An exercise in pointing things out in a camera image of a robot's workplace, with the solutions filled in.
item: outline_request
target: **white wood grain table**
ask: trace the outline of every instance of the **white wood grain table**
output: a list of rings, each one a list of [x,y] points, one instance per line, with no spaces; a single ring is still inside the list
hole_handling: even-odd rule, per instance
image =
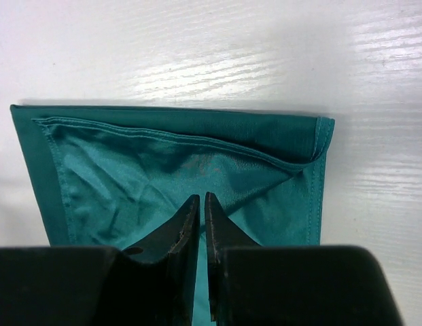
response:
[[[0,0],[0,246],[45,245],[11,103],[334,117],[321,241],[422,326],[422,0]]]

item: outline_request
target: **stitched seam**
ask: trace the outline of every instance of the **stitched seam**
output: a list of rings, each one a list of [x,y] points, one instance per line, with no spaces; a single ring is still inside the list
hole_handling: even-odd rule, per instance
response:
[[[313,185],[315,184],[315,168],[316,164],[313,165],[312,181],[311,181],[311,197],[309,198],[309,219],[307,221],[307,244],[311,244],[311,226],[312,226],[312,210],[313,210]]]
[[[321,227],[320,212],[321,212],[322,197],[323,197],[323,192],[324,192],[323,180],[324,180],[325,171],[326,171],[326,160],[323,159],[321,163],[321,174],[319,177],[319,180],[321,182],[321,187],[320,187],[321,194],[318,196],[318,207],[317,207],[317,210],[318,210],[317,211],[317,243],[319,243],[321,240],[321,232],[319,231]]]
[[[286,166],[288,164],[287,162],[278,160],[278,159],[276,159],[272,156],[268,156],[267,154],[264,154],[264,153],[261,153],[261,152],[258,152],[258,151],[252,150],[252,149],[248,149],[248,148],[242,148],[240,150],[238,146],[234,146],[232,144],[225,143],[225,142],[215,141],[215,139],[206,139],[204,137],[203,137],[203,139],[196,137],[195,140],[215,142],[216,144],[213,145],[213,144],[206,144],[206,143],[189,143],[189,142],[186,142],[186,141],[181,142],[181,141],[176,141],[176,140],[164,139],[164,138],[161,138],[161,137],[171,137],[171,138],[175,139],[177,137],[177,135],[165,134],[163,132],[158,132],[158,131],[154,131],[154,130],[143,130],[143,129],[141,129],[141,130],[129,130],[129,133],[142,132],[142,133],[145,133],[145,134],[157,134],[160,137],[156,138],[156,137],[147,136],[147,135],[144,135],[144,134],[134,134],[134,135],[131,136],[131,135],[119,133],[117,130],[106,130],[106,129],[101,128],[101,126],[96,126],[96,125],[93,125],[93,124],[90,124],[89,126],[76,126],[76,125],[71,125],[71,124],[64,125],[64,124],[53,123],[53,124],[47,124],[47,125],[43,124],[43,126],[47,126],[47,127],[50,127],[50,126],[66,126],[68,128],[85,128],[85,129],[96,130],[96,131],[110,132],[112,134],[116,134],[116,135],[121,136],[121,137],[147,138],[147,139],[153,139],[153,140],[157,140],[157,141],[164,141],[166,143],[176,143],[176,144],[182,143],[184,145],[205,146],[205,147],[210,147],[210,148],[220,149],[220,150],[223,149],[224,151],[230,151],[231,153],[235,152],[235,153],[240,154],[240,155],[245,155],[245,156],[249,156],[249,157],[252,157],[252,158],[256,158],[256,159],[259,159],[259,160],[266,161],[266,162],[276,166],[277,168],[281,168],[282,170],[289,170],[290,172],[298,172],[298,171],[302,170],[303,168],[305,168],[306,166],[308,166],[309,164],[311,164],[311,162],[309,162],[308,164],[300,164],[298,166]],[[190,139],[192,137],[179,136],[179,138],[180,139]]]
[[[60,149],[58,148],[58,146],[56,145],[54,139],[52,138],[51,134],[49,133],[48,128],[46,128],[45,126],[42,126],[42,132],[43,134],[46,136],[46,139],[48,141],[49,146],[51,147],[51,152],[52,152],[52,158],[54,159],[54,165],[56,167],[56,174],[58,177],[58,181],[60,183],[64,183],[66,185],[65,189],[63,189],[64,187],[60,187],[60,192],[61,192],[61,201],[63,202],[63,206],[65,208],[65,217],[66,217],[66,225],[67,225],[67,233],[69,236],[69,240],[71,241],[71,244],[75,244],[76,243],[76,233],[75,230],[71,229],[71,225],[72,225],[72,220],[71,220],[71,211],[70,211],[70,206],[71,206],[71,199],[70,199],[70,194],[67,191],[69,189],[69,185],[67,183],[67,178],[65,176],[65,172],[63,170],[63,166],[62,164],[59,164],[60,162]]]

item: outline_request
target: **teal cloth bag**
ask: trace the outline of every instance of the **teal cloth bag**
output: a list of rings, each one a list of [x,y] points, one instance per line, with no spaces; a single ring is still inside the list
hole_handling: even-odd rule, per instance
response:
[[[124,249],[206,192],[261,245],[319,244],[332,119],[14,105],[12,115],[51,245]],[[209,325],[200,230],[194,324]]]

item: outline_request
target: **teal pouch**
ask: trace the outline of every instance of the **teal pouch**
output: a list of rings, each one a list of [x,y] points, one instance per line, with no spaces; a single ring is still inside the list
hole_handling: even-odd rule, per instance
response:
[[[51,245],[124,249],[206,192],[261,245],[319,244],[332,119],[15,105],[12,115]],[[205,240],[201,226],[195,325],[211,324]]]

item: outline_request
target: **shiny satin lining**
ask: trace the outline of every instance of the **shiny satin lining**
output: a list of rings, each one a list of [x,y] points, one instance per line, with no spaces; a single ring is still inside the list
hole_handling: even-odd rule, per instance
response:
[[[34,121],[49,142],[73,245],[122,249],[164,223],[190,194],[204,198],[206,192],[215,193],[230,218],[263,245],[319,241],[332,120],[318,120],[308,162],[286,162],[254,146],[211,137],[65,117]],[[210,320],[203,236],[195,325]]]

